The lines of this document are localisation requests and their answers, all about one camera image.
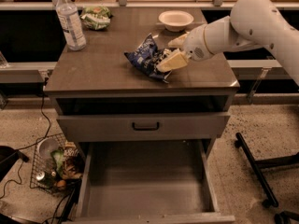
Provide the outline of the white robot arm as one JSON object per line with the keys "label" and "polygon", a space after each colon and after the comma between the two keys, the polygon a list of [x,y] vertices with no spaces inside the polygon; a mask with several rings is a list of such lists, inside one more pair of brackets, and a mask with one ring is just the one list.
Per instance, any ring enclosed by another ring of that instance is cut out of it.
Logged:
{"label": "white robot arm", "polygon": [[286,22],[270,0],[238,0],[231,13],[200,25],[170,41],[173,49],[157,64],[160,72],[203,61],[221,52],[262,47],[268,50],[288,75],[299,84],[299,31]]}

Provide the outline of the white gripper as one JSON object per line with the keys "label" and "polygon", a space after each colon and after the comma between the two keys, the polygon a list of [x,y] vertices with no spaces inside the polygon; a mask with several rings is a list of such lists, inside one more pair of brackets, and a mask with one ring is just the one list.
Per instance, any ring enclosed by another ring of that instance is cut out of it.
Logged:
{"label": "white gripper", "polygon": [[168,72],[186,66],[189,62],[189,57],[194,61],[203,61],[211,58],[213,53],[209,50],[206,44],[205,30],[206,24],[192,29],[187,34],[181,35],[168,43],[169,48],[178,48],[185,52],[179,51],[172,53],[166,59],[163,59],[156,65],[160,72]]}

